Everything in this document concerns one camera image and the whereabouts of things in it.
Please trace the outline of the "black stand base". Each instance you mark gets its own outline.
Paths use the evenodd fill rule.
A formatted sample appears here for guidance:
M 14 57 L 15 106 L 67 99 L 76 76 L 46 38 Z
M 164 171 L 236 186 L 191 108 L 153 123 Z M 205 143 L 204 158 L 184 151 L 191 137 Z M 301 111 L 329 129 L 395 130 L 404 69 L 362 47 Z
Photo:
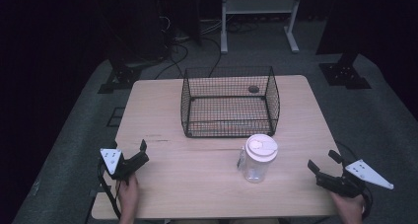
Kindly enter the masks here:
M 115 90 L 128 90 L 139 80 L 142 73 L 140 67 L 127 67 L 112 69 L 106 82 L 101 84 L 99 94 L 111 94 Z
M 343 53 L 337 62 L 320 63 L 319 68 L 330 86 L 344 86 L 349 90 L 370 89 L 368 81 L 354 67 L 357 53 Z

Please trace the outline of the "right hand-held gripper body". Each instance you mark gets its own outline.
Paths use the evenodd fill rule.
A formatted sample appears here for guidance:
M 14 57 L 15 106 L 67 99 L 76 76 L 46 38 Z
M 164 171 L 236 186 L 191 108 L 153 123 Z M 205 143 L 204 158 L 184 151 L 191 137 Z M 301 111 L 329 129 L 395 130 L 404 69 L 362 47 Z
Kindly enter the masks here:
M 316 184 L 329 191 L 345 197 L 356 197 L 364 192 L 366 183 L 387 189 L 394 189 L 394 185 L 375 171 L 363 160 L 347 163 L 342 160 L 342 175 L 334 177 L 315 168 Z

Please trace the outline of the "black rectangular floor frame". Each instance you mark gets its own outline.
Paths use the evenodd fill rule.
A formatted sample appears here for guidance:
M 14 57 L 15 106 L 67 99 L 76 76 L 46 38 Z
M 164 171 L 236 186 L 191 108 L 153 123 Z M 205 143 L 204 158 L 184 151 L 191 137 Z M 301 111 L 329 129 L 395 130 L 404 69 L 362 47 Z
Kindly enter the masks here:
M 107 121 L 107 127 L 119 127 L 123 118 L 125 108 L 124 107 L 115 107 L 111 113 L 110 118 Z

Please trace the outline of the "white metal stand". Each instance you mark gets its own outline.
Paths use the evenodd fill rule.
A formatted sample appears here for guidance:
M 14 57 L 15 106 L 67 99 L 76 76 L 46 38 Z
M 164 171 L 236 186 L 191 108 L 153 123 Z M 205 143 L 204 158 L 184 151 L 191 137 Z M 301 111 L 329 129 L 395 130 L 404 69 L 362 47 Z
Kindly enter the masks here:
M 222 0 L 220 52 L 228 52 L 227 17 L 233 15 L 289 14 L 284 27 L 288 44 L 293 53 L 300 51 L 293 35 L 301 0 Z

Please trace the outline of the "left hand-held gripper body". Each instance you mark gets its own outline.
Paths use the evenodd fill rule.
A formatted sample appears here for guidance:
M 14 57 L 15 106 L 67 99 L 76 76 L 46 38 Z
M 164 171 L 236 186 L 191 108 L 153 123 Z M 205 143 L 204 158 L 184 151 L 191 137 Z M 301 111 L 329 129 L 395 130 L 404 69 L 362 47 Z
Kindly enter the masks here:
M 129 160 L 126 160 L 120 149 L 100 150 L 105 169 L 113 180 L 127 181 L 135 173 Z

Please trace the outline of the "clear plastic jar white lid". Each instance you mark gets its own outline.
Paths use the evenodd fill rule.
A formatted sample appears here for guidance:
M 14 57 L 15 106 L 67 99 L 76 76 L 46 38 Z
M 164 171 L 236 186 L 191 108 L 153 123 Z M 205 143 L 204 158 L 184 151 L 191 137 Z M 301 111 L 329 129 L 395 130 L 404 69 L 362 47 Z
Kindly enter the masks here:
M 264 181 L 270 164 L 278 154 L 278 144 L 265 134 L 252 135 L 242 147 L 237 168 L 253 184 Z

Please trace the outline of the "person's left hand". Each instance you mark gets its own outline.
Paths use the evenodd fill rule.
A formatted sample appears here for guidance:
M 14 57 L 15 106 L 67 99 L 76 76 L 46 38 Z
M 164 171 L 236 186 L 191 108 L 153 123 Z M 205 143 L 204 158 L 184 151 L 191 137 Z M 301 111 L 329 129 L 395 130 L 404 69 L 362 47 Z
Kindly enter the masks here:
M 134 224 L 139 204 L 139 183 L 133 174 L 127 181 L 117 181 L 120 218 L 118 224 Z

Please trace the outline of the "person's right hand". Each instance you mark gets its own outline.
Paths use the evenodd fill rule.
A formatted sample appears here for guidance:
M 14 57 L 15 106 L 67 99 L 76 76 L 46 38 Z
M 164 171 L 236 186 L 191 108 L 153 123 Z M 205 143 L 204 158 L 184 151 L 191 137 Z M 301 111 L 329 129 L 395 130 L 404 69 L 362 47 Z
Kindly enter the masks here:
M 344 197 L 334 192 L 331 192 L 330 196 L 342 224 L 363 224 L 364 197 Z

